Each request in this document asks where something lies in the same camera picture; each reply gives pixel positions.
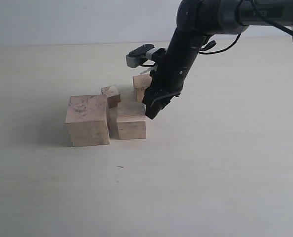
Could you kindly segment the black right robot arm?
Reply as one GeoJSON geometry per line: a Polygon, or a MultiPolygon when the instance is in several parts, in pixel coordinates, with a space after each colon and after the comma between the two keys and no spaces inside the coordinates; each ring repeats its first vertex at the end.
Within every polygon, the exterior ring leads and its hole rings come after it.
{"type": "Polygon", "coordinates": [[[293,38],[293,0],[183,0],[165,54],[151,71],[145,115],[154,119],[174,96],[202,46],[214,35],[239,35],[249,26],[273,26],[293,38]]]}

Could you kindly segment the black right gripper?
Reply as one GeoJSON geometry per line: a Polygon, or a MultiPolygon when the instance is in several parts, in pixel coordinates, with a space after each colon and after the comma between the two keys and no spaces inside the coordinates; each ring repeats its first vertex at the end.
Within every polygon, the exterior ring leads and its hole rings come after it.
{"type": "Polygon", "coordinates": [[[208,40],[209,36],[195,31],[174,31],[165,55],[152,73],[151,85],[144,92],[146,117],[154,119],[182,91],[185,78],[208,40]]]}

